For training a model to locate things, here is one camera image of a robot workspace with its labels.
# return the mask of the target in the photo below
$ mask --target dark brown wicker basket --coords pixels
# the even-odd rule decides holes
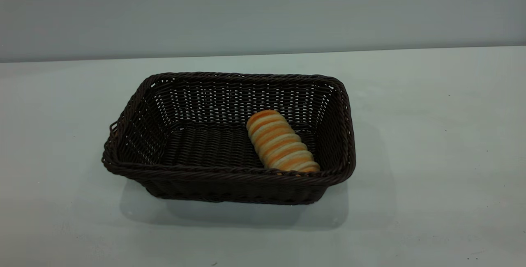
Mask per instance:
[[[263,168],[245,124],[268,108],[288,120],[321,171]],[[153,75],[111,125],[104,148],[110,172],[169,199],[308,204],[355,168],[345,87],[320,75]]]

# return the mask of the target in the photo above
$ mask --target table surface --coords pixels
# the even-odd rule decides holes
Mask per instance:
[[[110,123],[179,71],[340,79],[354,175],[291,207],[158,200],[107,172]],[[525,98],[524,46],[0,64],[0,265],[524,267]]]

